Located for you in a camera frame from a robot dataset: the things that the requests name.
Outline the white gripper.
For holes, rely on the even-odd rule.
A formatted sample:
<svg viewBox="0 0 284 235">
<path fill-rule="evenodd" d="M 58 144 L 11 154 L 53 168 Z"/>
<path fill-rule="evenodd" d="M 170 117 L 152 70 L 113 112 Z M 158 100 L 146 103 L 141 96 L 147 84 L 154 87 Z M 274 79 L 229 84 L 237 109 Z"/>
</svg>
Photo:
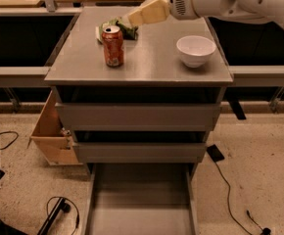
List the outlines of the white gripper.
<svg viewBox="0 0 284 235">
<path fill-rule="evenodd" d="M 121 20 L 129 27 L 163 22 L 170 14 L 178 20 L 195 20 L 197 15 L 192 2 L 193 0 L 146 0 L 122 16 Z"/>
</svg>

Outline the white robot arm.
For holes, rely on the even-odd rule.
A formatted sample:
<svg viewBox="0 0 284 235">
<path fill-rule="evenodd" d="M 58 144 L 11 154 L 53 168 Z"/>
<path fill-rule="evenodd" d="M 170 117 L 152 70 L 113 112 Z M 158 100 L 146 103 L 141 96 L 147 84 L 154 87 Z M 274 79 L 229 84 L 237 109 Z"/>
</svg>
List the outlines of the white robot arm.
<svg viewBox="0 0 284 235">
<path fill-rule="evenodd" d="M 121 17 L 127 26 L 155 24 L 168 17 L 214 17 L 244 24 L 274 22 L 284 30 L 284 0 L 146 0 Z"/>
</svg>

